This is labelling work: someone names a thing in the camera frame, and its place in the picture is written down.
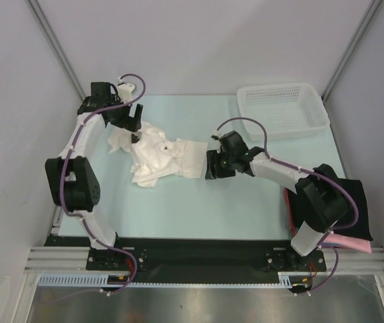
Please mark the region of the white t shirt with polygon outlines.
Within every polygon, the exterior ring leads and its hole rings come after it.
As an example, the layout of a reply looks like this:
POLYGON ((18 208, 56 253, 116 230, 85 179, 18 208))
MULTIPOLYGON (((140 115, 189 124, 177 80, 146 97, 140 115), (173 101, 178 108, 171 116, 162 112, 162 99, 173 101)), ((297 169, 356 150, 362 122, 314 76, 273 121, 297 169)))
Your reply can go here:
POLYGON ((154 188, 158 179, 180 176, 188 179, 202 175, 207 142, 176 139, 170 141, 165 132, 148 122, 133 133, 114 127, 108 137, 110 152, 122 149, 132 158, 132 180, 143 188, 154 188))

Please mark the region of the white perforated plastic basket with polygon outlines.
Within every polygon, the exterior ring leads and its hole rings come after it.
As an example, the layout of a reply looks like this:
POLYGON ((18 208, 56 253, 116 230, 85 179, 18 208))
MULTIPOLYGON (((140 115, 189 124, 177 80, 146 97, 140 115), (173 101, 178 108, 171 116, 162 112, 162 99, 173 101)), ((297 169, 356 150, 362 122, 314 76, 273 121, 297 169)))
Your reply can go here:
POLYGON ((240 116, 266 129, 269 140, 308 137, 330 126, 321 97, 308 83, 242 87, 237 105, 240 116))

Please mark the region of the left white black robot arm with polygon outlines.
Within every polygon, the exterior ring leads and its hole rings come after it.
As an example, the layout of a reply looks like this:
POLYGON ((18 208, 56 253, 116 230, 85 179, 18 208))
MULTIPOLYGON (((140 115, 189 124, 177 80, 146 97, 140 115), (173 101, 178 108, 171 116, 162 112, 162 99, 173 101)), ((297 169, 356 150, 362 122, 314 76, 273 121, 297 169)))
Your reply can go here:
POLYGON ((66 147, 44 165, 54 204, 81 224, 92 248, 104 249, 102 262, 112 269, 124 264, 125 253, 115 246, 117 233, 98 206, 102 189, 89 158, 109 124, 129 131, 130 141, 137 142, 143 105, 137 104, 133 115, 131 108, 132 104, 115 95, 86 97, 78 108, 77 124, 66 147))

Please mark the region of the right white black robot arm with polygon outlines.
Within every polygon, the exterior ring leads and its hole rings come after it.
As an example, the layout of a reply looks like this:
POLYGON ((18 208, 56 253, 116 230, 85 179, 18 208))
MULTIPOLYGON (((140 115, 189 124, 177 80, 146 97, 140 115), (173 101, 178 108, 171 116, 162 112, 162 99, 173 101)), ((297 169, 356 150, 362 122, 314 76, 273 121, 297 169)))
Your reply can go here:
POLYGON ((311 262, 310 253, 331 231, 357 224, 357 203, 328 165, 308 170, 276 159, 268 153, 266 143, 249 148, 236 131, 211 138, 219 142, 219 148, 206 152, 207 180, 242 173, 270 180, 296 194, 303 221, 291 240, 292 249, 286 253, 291 268, 304 269, 311 262))

